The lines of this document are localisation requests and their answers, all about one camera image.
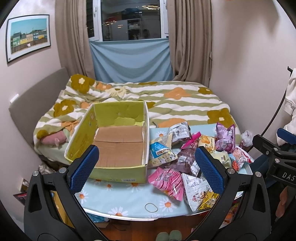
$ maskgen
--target striped blanket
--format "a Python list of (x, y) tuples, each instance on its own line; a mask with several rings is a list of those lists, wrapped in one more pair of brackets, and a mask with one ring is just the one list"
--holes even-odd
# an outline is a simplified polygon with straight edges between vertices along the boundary
[(66, 89), (61, 91), (54, 106), (37, 123), (34, 131), (35, 150), (38, 152), (41, 138), (64, 128), (69, 130), (71, 137), (92, 103), (113, 101), (146, 101), (151, 128), (170, 127), (183, 121), (190, 126), (220, 122), (227, 128), (235, 123), (229, 106), (198, 83), (105, 84), (76, 74), (70, 78)]

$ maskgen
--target pink striped snack bag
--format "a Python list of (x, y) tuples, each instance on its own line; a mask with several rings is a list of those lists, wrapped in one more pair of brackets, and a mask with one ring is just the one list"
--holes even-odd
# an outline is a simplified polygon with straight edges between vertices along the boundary
[(178, 201), (181, 201), (183, 198), (184, 185), (182, 177), (175, 169), (162, 169), (158, 167), (156, 171), (148, 177), (148, 182), (170, 197), (176, 198)]

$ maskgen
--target person's hand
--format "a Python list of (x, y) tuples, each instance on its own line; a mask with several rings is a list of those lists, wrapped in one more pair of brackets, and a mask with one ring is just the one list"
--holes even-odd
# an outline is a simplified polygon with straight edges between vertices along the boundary
[(278, 218), (281, 218), (285, 213), (285, 204), (288, 199), (288, 187), (285, 187), (285, 189), (281, 192), (279, 199), (280, 199), (280, 202), (276, 210), (276, 216)]

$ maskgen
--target white hoodie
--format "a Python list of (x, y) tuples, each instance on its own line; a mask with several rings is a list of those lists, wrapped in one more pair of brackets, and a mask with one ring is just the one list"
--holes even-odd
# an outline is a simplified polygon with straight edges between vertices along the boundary
[[(292, 134), (296, 134), (296, 69), (293, 69), (292, 75), (290, 77), (286, 98), (284, 102), (284, 111), (292, 116), (292, 120), (289, 124), (284, 126), (284, 129), (291, 132)], [(276, 141), (279, 146), (286, 143), (283, 139), (279, 138), (276, 135)]]

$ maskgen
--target blue gripper pad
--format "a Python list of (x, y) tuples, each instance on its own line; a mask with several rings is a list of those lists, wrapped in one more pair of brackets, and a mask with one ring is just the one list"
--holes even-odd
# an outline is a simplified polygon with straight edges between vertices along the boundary
[(99, 159), (99, 149), (96, 146), (93, 146), (89, 153), (84, 157), (81, 161), (79, 167), (71, 176), (70, 190), (72, 194), (80, 192), (87, 181), (90, 173), (92, 172), (94, 166), (98, 162)]
[(291, 145), (296, 144), (296, 136), (293, 135), (291, 132), (286, 131), (283, 128), (279, 128), (276, 132), (277, 136), (284, 141), (288, 142)]
[(195, 160), (214, 193), (222, 195), (225, 188), (225, 179), (220, 175), (219, 171), (210, 161), (209, 156), (207, 156), (201, 148), (197, 148), (195, 151)]

